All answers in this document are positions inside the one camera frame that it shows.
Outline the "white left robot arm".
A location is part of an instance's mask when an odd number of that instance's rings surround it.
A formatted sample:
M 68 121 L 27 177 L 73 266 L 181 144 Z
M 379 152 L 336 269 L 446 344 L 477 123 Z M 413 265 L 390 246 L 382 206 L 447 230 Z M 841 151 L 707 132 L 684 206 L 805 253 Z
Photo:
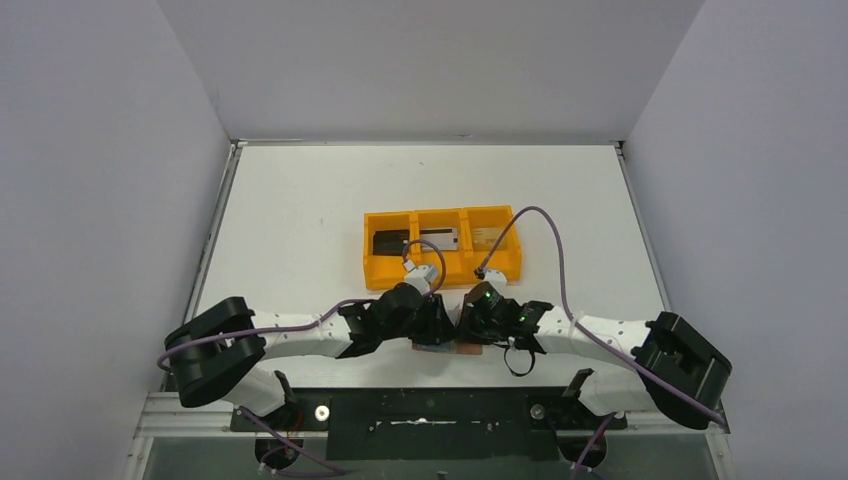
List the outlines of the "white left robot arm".
M 342 300 L 323 314 L 260 312 L 233 296 L 169 333 L 157 364 L 173 375 L 183 407 L 222 400 L 281 427 L 295 416 L 296 400 L 284 374 L 261 361 L 356 358 L 390 340 L 441 345 L 455 336 L 443 297 L 408 283 L 376 299 Z

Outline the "yellow three-compartment plastic bin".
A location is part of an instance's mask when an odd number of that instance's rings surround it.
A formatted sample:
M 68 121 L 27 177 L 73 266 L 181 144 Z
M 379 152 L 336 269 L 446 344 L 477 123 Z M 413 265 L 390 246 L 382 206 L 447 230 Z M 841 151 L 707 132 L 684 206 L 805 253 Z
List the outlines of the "yellow three-compartment plastic bin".
M 445 288 L 477 282 L 481 263 L 517 282 L 522 276 L 523 252 L 512 228 L 496 241 L 513 218 L 509 205 L 367 213 L 364 215 L 363 275 L 369 290 L 386 290 L 399 283 L 406 270 L 402 250 L 411 240 L 408 258 L 440 265 L 446 261 Z

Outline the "tan leather card holder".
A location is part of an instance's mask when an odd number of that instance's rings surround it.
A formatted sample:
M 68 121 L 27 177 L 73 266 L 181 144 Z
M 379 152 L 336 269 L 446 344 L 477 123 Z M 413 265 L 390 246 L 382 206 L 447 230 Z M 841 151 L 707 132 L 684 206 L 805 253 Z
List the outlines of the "tan leather card holder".
M 447 342 L 437 345 L 425 345 L 412 343 L 412 349 L 420 352 L 437 353 L 437 354 L 455 354 L 455 355 L 473 355 L 479 356 L 483 354 L 483 346 L 471 343 L 462 342 Z

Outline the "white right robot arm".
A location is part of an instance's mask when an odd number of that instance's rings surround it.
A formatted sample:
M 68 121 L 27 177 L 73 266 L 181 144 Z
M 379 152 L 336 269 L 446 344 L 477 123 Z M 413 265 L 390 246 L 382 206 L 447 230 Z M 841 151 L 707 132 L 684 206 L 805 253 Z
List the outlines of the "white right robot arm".
M 612 365 L 607 373 L 586 371 L 563 398 L 564 417 L 578 427 L 631 412 L 659 412 L 693 430 L 725 422 L 718 405 L 732 364 L 673 312 L 647 321 L 569 317 L 562 306 L 520 304 L 482 282 L 463 299 L 458 334 L 468 343 L 533 357 L 565 354 Z

